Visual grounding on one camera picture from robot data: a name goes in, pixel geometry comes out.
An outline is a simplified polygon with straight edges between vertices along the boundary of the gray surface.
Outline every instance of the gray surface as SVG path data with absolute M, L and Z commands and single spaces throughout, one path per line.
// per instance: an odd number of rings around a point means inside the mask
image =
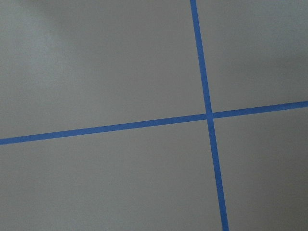
M 204 121 L 4 145 L 0 153 L 0 230 L 221 230 Z
M 308 1 L 197 4 L 213 111 L 308 100 Z
M 187 0 L 0 0 L 0 138 L 205 112 Z
M 230 231 L 308 230 L 308 109 L 216 119 Z

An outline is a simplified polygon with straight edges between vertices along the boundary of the tape line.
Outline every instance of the tape line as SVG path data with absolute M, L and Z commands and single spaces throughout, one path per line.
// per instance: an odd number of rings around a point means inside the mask
M 193 21 L 194 34 L 195 34 L 196 46 L 197 46 L 197 52 L 198 52 L 201 82 L 202 82 L 202 88 L 203 88 L 203 97 L 204 97 L 206 116 L 207 116 L 208 133 L 210 137 L 210 145 L 211 145 L 212 159 L 213 159 L 213 165 L 214 165 L 214 173 L 215 173 L 216 189 L 217 189 L 217 195 L 218 195 L 221 225 L 222 225 L 223 231 L 229 231 L 225 196 L 223 192 L 223 185 L 222 185 L 222 178 L 221 178 L 221 171 L 220 171 L 220 164 L 219 164 L 219 157 L 218 157 L 217 141 L 216 141 L 216 135 L 215 135 L 214 117 L 213 117 L 213 112 L 212 112 L 211 99 L 210 99 L 210 93 L 209 93 L 209 87 L 208 87 L 208 81 L 207 81 L 205 57 L 203 53 L 202 38 L 201 38 L 201 32 L 200 32 L 196 0 L 191 0 L 191 10 L 192 10 L 192 18 L 193 18 L 192 21 Z
M 296 102 L 296 103 L 283 103 L 271 106 L 263 106 L 263 107 L 252 107 L 224 112 L 214 112 L 214 118 L 224 118 L 231 116 L 242 116 L 256 113 L 264 113 L 264 112 L 275 112 L 282 110 L 290 110 L 296 108 L 308 107 L 308 101 Z
M 153 127 L 159 125 L 167 125 L 167 124 L 177 124 L 177 123 L 185 123 L 192 121 L 206 120 L 206 114 L 199 115 L 187 115 L 187 116 L 179 116 L 165 119 L 155 119 L 155 120 L 147 120 L 141 122 L 133 122 L 133 123 L 125 123 L 125 124 L 116 124 L 116 125 L 108 125 L 101 126 L 95 128 L 82 128 L 68 131 L 58 131 L 58 132 L 50 132 L 44 134 L 37 135 L 29 135 L 29 136 L 19 136 L 12 138 L 0 139 L 0 145 L 4 144 L 12 144 L 12 143 L 22 143 L 29 141 L 40 141 L 40 140 L 48 140 L 54 138 L 61 137 L 70 137 L 70 136 L 80 136 L 94 133 L 102 133 L 109 131 L 119 131 L 133 128 L 145 128 L 145 127 Z

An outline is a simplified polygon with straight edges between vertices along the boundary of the blue tape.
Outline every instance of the blue tape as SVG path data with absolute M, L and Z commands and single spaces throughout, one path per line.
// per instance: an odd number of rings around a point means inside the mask
M 69 136 L 80 136 L 80 135 L 87 135 L 87 134 L 94 134 L 94 133 L 134 129 L 134 128 L 145 128 L 145 127 L 167 125 L 167 124 L 185 123 L 185 122 L 192 122 L 192 121 L 199 121 L 199 120 L 206 120 L 206 114 L 190 115 L 190 116 L 188 115 L 188 116 L 180 116 L 180 117 L 165 118 L 165 119 L 147 120 L 147 121 L 134 122 L 134 123 L 108 125 L 108 126 L 95 127 L 95 128 L 82 128 L 82 129 L 75 129 L 75 130 L 69 130 L 69 131 L 58 131 L 58 132 L 50 132 L 50 133 L 37 134 L 37 135 L 5 138 L 5 139 L 0 139 L 0 145 L 11 144 L 11 143 L 22 143 L 22 142 L 29 142 L 29 141 L 48 140 L 48 139 L 69 137 Z
M 208 81 L 207 81 L 205 57 L 203 53 L 202 38 L 201 38 L 201 32 L 200 32 L 196 0 L 191 0 L 191 9 L 192 9 L 192 18 L 193 18 L 192 20 L 193 20 L 193 27 L 194 27 L 198 59 L 199 59 L 201 82 L 202 82 L 202 88 L 203 88 L 203 97 L 204 97 L 205 109 L 206 109 L 208 133 L 210 137 L 210 144 L 211 144 L 211 151 L 212 151 L 212 158 L 213 158 L 213 165 L 214 165 L 214 173 L 215 173 L 216 189 L 217 189 L 217 195 L 218 195 L 221 225 L 222 225 L 223 231 L 229 231 L 225 196 L 223 192 L 220 163 L 219 163 L 219 157 L 218 157 L 217 141 L 216 141 L 215 128 L 214 128 L 214 120 L 213 120 L 214 117 L 213 117 L 213 112 L 212 112 L 211 99 L 210 99 L 210 93 L 209 93 L 209 87 L 208 87 Z
M 263 106 L 263 107 L 252 107 L 252 108 L 245 108 L 245 109 L 238 109 L 238 110 L 231 110 L 224 112 L 214 112 L 214 118 L 224 118 L 237 115 L 242 116 L 242 115 L 264 113 L 264 112 L 275 112 L 275 111 L 290 110 L 303 107 L 308 107 L 308 101 L 302 101 L 296 103 L 284 103 L 284 104 L 277 104 L 277 105 Z

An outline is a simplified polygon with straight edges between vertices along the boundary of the gray wall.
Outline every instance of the gray wall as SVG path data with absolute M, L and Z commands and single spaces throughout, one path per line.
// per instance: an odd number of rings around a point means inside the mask
M 308 100 L 308 2 L 198 0 L 213 111 Z M 0 0 L 0 139 L 205 113 L 188 0 Z M 215 119 L 231 231 L 308 229 L 308 109 Z M 0 230 L 220 231 L 206 121 L 0 146 Z

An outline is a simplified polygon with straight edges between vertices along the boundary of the blue painter's tape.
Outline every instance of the blue painter's tape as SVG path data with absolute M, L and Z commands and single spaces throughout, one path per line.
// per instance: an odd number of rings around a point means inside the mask
M 308 107 L 308 101 L 302 101 L 296 103 L 284 103 L 284 104 L 277 104 L 277 105 L 263 106 L 263 107 L 252 107 L 252 108 L 245 108 L 245 109 L 238 109 L 238 110 L 231 110 L 224 112 L 214 112 L 213 114 L 214 118 L 224 118 L 237 115 L 242 116 L 242 115 L 249 115 L 256 113 L 290 110 L 303 107 Z
M 212 158 L 213 158 L 213 165 L 214 165 L 214 173 L 215 173 L 216 189 L 217 189 L 217 195 L 218 195 L 221 225 L 222 225 L 223 231 L 229 231 L 225 196 L 223 192 L 223 185 L 222 185 L 222 178 L 221 178 L 221 171 L 220 171 L 220 164 L 219 164 L 219 157 L 218 157 L 217 141 L 216 141 L 215 128 L 214 128 L 214 120 L 213 120 L 214 117 L 213 117 L 213 112 L 212 112 L 210 92 L 209 92 L 208 81 L 207 81 L 205 57 L 204 57 L 203 46 L 202 46 L 202 38 L 201 38 L 201 32 L 200 32 L 196 0 L 191 0 L 191 9 L 192 9 L 192 18 L 193 18 L 192 21 L 193 21 L 196 46 L 197 46 L 197 52 L 198 52 L 198 59 L 199 59 L 201 82 L 202 82 L 202 88 L 203 88 L 203 97 L 204 97 L 205 109 L 206 109 L 208 133 L 210 137 L 210 144 L 211 144 L 211 151 L 212 151 Z
M 95 128 L 82 128 L 82 129 L 75 129 L 75 130 L 69 130 L 69 131 L 58 131 L 58 132 L 50 132 L 50 133 L 37 134 L 37 135 L 5 138 L 5 139 L 0 139 L 0 145 L 11 144 L 11 143 L 22 143 L 22 142 L 29 142 L 29 141 L 48 140 L 48 139 L 69 137 L 69 136 L 80 136 L 80 135 L 86 135 L 86 134 L 102 133 L 102 132 L 109 132 L 109 131 L 119 131 L 119 130 L 134 129 L 134 128 L 145 128 L 145 127 L 167 125 L 167 124 L 185 123 L 185 122 L 192 122 L 192 121 L 199 121 L 199 120 L 206 120 L 206 114 L 190 115 L 190 116 L 188 115 L 188 116 L 180 116 L 180 117 L 173 117 L 173 118 L 134 122 L 134 123 L 108 125 L 108 126 L 95 127 Z

